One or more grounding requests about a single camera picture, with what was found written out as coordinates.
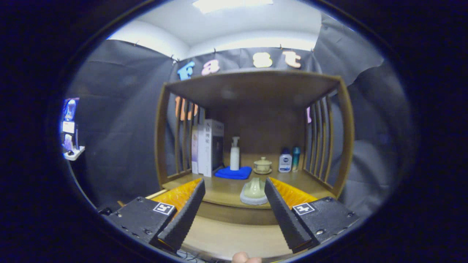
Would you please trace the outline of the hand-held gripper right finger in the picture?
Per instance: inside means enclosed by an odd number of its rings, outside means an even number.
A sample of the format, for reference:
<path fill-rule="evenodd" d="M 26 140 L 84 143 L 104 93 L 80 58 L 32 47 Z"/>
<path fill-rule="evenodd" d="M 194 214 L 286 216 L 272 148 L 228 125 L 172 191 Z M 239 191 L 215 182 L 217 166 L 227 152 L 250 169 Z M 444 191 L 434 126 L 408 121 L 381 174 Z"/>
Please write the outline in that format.
<path fill-rule="evenodd" d="M 265 194 L 293 253 L 331 241 L 360 219 L 333 197 L 318 199 L 275 178 L 266 179 Z"/>

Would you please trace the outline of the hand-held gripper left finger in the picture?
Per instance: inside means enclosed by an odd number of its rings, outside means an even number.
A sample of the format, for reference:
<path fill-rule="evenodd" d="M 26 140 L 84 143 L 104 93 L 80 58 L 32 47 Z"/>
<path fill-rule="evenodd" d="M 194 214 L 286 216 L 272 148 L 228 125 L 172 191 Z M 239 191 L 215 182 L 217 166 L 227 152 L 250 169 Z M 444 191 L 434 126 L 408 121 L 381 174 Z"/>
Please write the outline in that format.
<path fill-rule="evenodd" d="M 127 235 L 176 253 L 189 233 L 204 195 L 205 181 L 198 178 L 154 198 L 137 197 L 107 213 L 107 217 Z"/>

